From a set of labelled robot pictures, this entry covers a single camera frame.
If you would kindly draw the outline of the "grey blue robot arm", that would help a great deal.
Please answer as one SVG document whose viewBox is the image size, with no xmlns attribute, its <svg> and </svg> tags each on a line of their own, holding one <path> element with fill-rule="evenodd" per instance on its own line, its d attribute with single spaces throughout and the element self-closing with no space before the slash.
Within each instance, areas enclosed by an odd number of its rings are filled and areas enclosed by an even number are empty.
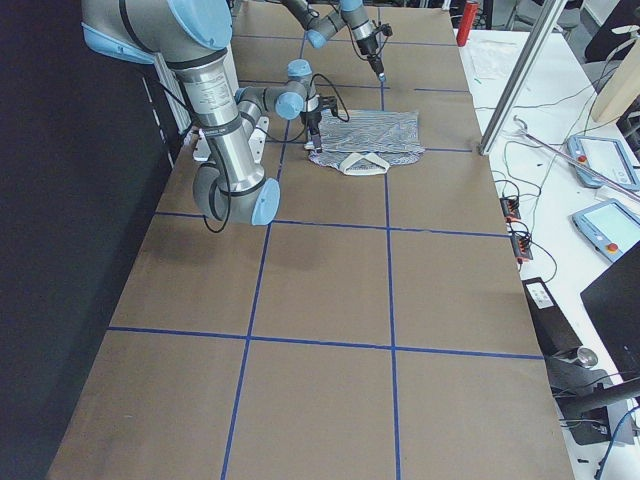
<svg viewBox="0 0 640 480">
<path fill-rule="evenodd" d="M 350 34 L 356 56 L 369 63 L 381 84 L 386 82 L 386 74 L 382 60 L 382 50 L 386 41 L 378 42 L 382 35 L 388 39 L 393 35 L 391 26 L 386 23 L 375 23 L 362 1 L 340 1 L 338 6 L 332 5 L 331 12 L 321 17 L 311 8 L 307 1 L 283 0 L 281 4 L 299 22 L 311 45 L 320 49 L 343 28 Z"/>
<path fill-rule="evenodd" d="M 234 90 L 224 68 L 232 19 L 224 1 L 82 2 L 87 45 L 139 64 L 162 55 L 181 82 L 211 150 L 193 182 L 201 213 L 223 222 L 267 225 L 276 216 L 280 187 L 255 159 L 250 137 L 260 117 L 306 117 L 319 104 L 310 64 L 289 63 L 279 87 Z"/>
</svg>

